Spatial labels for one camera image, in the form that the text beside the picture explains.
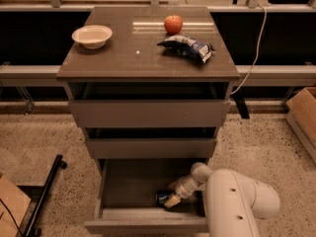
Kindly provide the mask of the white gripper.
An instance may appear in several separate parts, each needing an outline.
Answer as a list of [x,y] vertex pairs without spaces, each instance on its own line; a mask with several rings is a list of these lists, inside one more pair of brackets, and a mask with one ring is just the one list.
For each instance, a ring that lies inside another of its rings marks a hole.
[[165,202],[166,208],[171,208],[181,202],[181,198],[190,197],[200,186],[199,181],[194,179],[191,175],[186,175],[178,181],[173,182],[168,186],[169,190],[175,190],[176,195],[171,195]]

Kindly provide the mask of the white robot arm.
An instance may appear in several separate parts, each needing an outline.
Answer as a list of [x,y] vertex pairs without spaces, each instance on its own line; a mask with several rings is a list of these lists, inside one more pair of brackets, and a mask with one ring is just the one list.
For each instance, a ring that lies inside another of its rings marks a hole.
[[197,191],[203,191],[210,237],[261,237],[256,220],[272,218],[280,210],[280,198],[272,186],[233,170],[211,170],[200,162],[172,184],[164,206],[171,208]]

